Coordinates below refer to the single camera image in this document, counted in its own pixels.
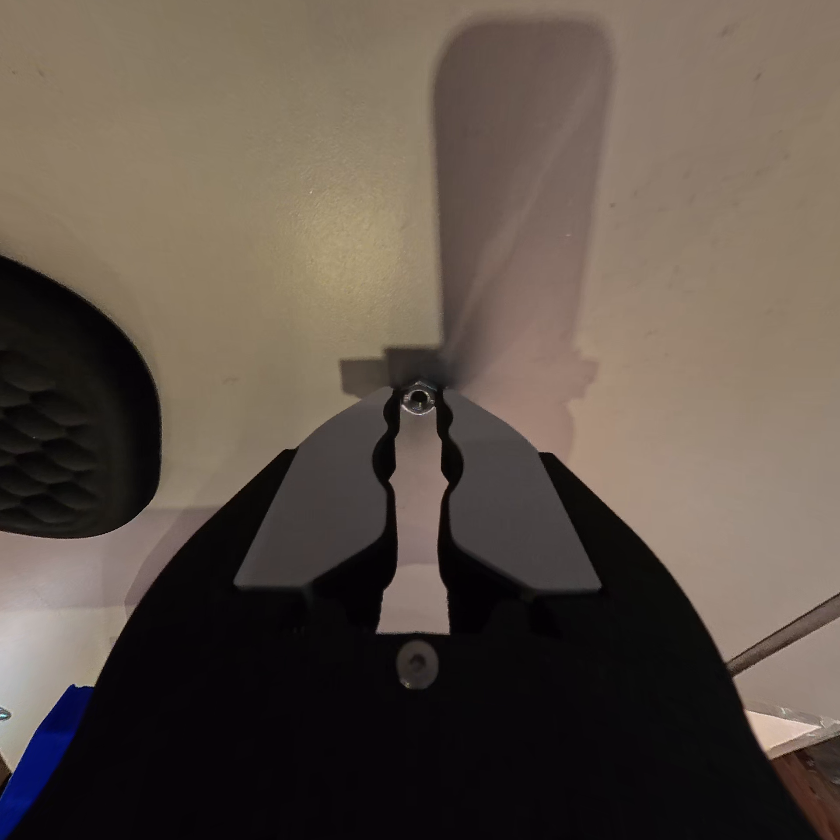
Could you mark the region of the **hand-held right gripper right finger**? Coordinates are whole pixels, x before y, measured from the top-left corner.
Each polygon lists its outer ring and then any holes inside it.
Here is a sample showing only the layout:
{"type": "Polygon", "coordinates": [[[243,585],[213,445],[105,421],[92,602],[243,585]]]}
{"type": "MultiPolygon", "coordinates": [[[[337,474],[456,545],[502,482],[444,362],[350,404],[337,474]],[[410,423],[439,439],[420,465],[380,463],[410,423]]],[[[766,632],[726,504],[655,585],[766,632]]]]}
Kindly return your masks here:
{"type": "Polygon", "coordinates": [[[446,585],[473,575],[526,597],[599,592],[594,564],[530,441],[449,388],[437,419],[448,483],[437,540],[446,585]]]}

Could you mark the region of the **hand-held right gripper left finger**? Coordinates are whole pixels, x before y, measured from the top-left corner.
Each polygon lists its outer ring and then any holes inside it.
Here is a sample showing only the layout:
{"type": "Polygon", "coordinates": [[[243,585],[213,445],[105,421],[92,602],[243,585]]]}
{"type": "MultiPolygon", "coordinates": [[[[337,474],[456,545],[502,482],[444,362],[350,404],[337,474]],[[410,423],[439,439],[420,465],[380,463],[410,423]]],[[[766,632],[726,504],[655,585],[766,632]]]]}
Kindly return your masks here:
{"type": "Polygon", "coordinates": [[[237,588],[302,591],[388,534],[398,414],[394,390],[382,387],[302,441],[234,578],[237,588]]]}

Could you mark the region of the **steel hex nut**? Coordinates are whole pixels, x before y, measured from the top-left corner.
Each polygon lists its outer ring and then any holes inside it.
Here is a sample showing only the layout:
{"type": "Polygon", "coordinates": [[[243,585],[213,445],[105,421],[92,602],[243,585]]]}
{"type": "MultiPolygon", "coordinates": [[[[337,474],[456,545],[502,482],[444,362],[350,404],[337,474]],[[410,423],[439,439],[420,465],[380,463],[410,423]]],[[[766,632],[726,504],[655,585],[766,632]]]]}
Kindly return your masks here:
{"type": "Polygon", "coordinates": [[[404,385],[400,405],[403,412],[416,417],[431,413],[437,404],[438,384],[427,377],[417,377],[404,385]]]}

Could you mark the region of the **black textured wrist pad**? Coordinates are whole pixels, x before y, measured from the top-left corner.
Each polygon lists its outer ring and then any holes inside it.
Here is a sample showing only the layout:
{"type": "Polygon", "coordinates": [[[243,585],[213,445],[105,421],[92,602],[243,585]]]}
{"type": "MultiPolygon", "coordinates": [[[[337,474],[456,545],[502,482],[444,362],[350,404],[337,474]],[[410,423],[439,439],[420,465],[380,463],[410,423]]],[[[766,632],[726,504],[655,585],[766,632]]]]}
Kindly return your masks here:
{"type": "Polygon", "coordinates": [[[99,308],[1,258],[1,530],[86,539],[135,519],[161,481],[149,367],[99,308]]]}

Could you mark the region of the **paper sheet in plastic sleeve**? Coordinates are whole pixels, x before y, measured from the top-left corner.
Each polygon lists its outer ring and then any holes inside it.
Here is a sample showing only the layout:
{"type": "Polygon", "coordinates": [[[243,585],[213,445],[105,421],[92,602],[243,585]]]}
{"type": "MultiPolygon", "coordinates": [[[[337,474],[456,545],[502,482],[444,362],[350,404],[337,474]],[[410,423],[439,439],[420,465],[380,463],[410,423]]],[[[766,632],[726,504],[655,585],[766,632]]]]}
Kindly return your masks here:
{"type": "Polygon", "coordinates": [[[753,735],[769,760],[834,739],[839,720],[779,707],[759,701],[745,701],[745,715],[753,735]]]}

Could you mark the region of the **blue plastic bin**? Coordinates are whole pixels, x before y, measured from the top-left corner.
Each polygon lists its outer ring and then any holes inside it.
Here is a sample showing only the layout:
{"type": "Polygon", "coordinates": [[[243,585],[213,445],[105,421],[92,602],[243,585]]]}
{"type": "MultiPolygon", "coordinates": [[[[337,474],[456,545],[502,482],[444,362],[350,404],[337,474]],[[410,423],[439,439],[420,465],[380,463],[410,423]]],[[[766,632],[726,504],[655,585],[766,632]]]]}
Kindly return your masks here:
{"type": "Polygon", "coordinates": [[[93,694],[69,686],[39,724],[1,794],[1,838],[8,839],[45,788],[74,739],[93,694]]]}

